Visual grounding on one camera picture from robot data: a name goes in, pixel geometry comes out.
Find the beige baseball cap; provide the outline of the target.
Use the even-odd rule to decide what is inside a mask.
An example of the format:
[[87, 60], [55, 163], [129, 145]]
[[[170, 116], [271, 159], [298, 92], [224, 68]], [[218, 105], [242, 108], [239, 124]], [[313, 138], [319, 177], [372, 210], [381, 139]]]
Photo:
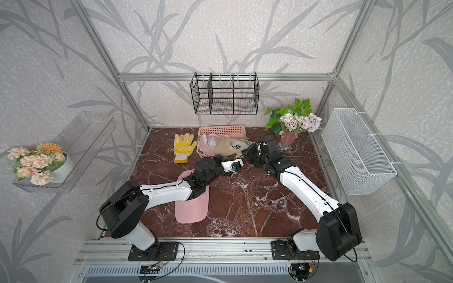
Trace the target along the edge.
[[214, 155], [221, 155], [223, 157], [228, 157], [236, 154], [235, 158], [243, 158], [243, 150], [248, 149], [255, 142], [249, 141], [247, 139], [231, 139], [226, 137], [222, 139], [214, 149]]

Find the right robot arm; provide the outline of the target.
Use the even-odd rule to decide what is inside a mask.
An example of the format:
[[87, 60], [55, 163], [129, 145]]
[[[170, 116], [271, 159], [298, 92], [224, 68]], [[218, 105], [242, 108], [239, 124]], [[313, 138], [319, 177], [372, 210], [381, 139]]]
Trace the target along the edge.
[[271, 134], [262, 135], [257, 144], [242, 151], [256, 168], [293, 192], [309, 209], [318, 223], [317, 229], [301, 230], [281, 241], [284, 259], [303, 259], [307, 252], [319, 252], [328, 260], [336, 261], [362, 243], [361, 230], [355, 208], [341, 204], [319, 189], [300, 168], [278, 149]]

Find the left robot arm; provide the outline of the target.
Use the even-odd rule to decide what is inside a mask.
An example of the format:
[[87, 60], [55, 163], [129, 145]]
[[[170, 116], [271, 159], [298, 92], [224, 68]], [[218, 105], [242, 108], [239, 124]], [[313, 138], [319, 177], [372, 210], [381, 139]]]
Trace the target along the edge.
[[174, 261], [178, 243], [160, 242], [141, 222], [142, 215], [155, 206], [196, 200], [217, 178], [231, 176], [243, 165], [243, 161], [235, 156], [215, 156], [201, 159], [195, 164], [193, 172], [175, 182], [140, 185], [136, 181], [128, 181], [101, 205], [98, 218], [104, 220], [105, 231], [112, 238], [123, 238], [132, 245], [128, 261]]

